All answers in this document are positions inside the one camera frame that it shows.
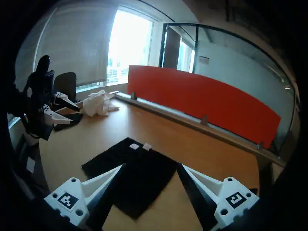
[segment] orange divider panel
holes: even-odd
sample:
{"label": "orange divider panel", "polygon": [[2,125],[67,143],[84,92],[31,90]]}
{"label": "orange divider panel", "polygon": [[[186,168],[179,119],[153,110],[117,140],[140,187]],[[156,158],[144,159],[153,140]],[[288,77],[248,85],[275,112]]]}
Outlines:
{"label": "orange divider panel", "polygon": [[269,148],[280,117],[253,96],[223,82],[179,70],[130,66],[128,94],[201,119]]}

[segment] black cloth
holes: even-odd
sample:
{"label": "black cloth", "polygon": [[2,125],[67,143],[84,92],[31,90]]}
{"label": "black cloth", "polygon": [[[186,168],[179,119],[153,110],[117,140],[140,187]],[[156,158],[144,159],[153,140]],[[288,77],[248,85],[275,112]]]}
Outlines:
{"label": "black cloth", "polygon": [[72,121],[70,122],[70,124],[57,124],[56,126],[54,126],[54,131],[58,132],[65,128],[73,127],[79,124],[83,116],[84,115],[82,113],[73,113],[73,114],[64,115],[64,117],[71,119]]}
{"label": "black cloth", "polygon": [[[139,145],[137,150],[131,144]],[[133,219],[137,219],[155,201],[171,180],[177,162],[152,149],[126,138],[82,165],[89,178],[96,177],[123,163],[114,204]]]}

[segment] black office chair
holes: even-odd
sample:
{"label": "black office chair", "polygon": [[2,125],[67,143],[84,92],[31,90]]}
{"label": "black office chair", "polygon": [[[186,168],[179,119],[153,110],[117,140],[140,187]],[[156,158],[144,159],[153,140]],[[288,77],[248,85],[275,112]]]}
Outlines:
{"label": "black office chair", "polygon": [[58,75],[54,80],[54,91],[68,96],[69,100],[76,102],[76,74],[67,72]]}

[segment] desk surface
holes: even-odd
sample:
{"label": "desk surface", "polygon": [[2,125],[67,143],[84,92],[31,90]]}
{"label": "desk surface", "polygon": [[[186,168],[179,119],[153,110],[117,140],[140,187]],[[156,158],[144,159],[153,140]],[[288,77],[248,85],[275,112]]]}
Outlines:
{"label": "desk surface", "polygon": [[[108,117],[84,116],[72,128],[40,139],[40,154],[50,191],[70,177],[87,180],[81,165],[126,137],[201,173],[222,181],[233,176],[247,188],[259,188],[254,155],[135,106],[113,99],[119,111]],[[177,173],[137,222],[112,207],[104,230],[201,230]]]}

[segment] crumpled white cloth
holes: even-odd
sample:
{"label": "crumpled white cloth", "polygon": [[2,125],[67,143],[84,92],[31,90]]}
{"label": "crumpled white cloth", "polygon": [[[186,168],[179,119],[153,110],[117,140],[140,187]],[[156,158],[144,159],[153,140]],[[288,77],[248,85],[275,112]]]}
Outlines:
{"label": "crumpled white cloth", "polygon": [[82,103],[85,113],[91,117],[96,113],[101,116],[107,116],[108,112],[118,110],[119,107],[110,102],[112,97],[114,97],[114,94],[105,93],[104,90],[91,93]]}

